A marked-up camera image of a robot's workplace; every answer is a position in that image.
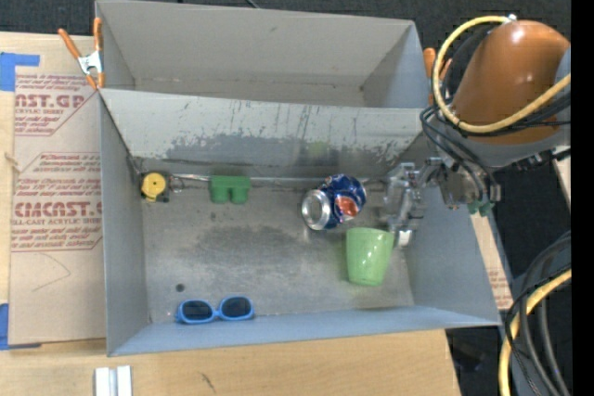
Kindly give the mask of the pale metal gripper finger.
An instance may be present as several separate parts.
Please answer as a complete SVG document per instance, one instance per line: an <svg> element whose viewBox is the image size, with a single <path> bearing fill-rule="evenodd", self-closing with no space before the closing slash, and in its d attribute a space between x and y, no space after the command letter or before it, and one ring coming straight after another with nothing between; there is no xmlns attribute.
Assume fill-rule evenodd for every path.
<svg viewBox="0 0 594 396"><path fill-rule="evenodd" d="M394 225L395 245L398 248L405 248L412 241L420 220L423 218L420 204L418 192L413 190L404 192Z"/></svg>
<svg viewBox="0 0 594 396"><path fill-rule="evenodd" d="M387 180L383 201L388 220L403 222L406 219L407 190L407 179L392 177Z"/></svg>

